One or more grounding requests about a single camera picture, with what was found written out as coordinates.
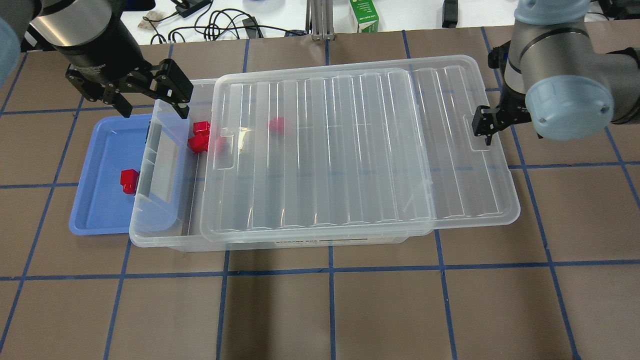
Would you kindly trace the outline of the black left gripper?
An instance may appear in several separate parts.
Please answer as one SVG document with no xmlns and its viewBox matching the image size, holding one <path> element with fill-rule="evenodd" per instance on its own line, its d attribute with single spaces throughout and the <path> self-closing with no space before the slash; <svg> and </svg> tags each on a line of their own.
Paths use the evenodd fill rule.
<svg viewBox="0 0 640 360">
<path fill-rule="evenodd" d="M 101 101 L 124 118 L 133 106 L 124 94 L 145 95 L 171 105 L 186 120 L 194 85 L 173 59 L 151 64 L 128 30 L 105 30 L 91 41 L 65 48 L 65 78 L 88 101 Z"/>
</svg>

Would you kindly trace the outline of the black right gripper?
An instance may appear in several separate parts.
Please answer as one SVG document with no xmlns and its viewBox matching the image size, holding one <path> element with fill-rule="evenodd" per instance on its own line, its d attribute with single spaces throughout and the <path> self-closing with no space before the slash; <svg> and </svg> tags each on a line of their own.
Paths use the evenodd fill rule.
<svg viewBox="0 0 640 360">
<path fill-rule="evenodd" d="M 525 95 L 519 92 L 503 92 L 496 107 L 478 105 L 471 121 L 471 130 L 476 137 L 484 137 L 486 146 L 491 146 L 493 136 L 510 126 L 531 122 L 525 103 Z"/>
</svg>

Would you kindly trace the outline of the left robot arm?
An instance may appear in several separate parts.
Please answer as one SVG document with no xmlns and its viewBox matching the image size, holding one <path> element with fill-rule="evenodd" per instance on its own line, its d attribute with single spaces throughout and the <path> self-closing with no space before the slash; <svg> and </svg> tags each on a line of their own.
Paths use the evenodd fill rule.
<svg viewBox="0 0 640 360">
<path fill-rule="evenodd" d="M 65 77 L 86 100 L 129 117 L 133 107 L 125 94 L 142 94 L 187 119 L 194 85 L 173 59 L 148 62 L 121 14 L 109 0 L 3 0 L 1 81 L 18 65 L 21 43 L 32 27 L 66 57 Z"/>
</svg>

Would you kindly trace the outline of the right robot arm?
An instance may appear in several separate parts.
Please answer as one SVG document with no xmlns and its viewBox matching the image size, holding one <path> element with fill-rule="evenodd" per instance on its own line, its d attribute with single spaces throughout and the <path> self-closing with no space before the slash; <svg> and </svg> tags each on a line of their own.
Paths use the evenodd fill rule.
<svg viewBox="0 0 640 360">
<path fill-rule="evenodd" d="M 512 37 L 487 64 L 502 72 L 498 105 L 477 107 L 471 129 L 495 133 L 532 123 L 539 137 L 583 139 L 608 125 L 639 123 L 639 50 L 595 52 L 586 29 L 588 0 L 520 0 Z"/>
</svg>

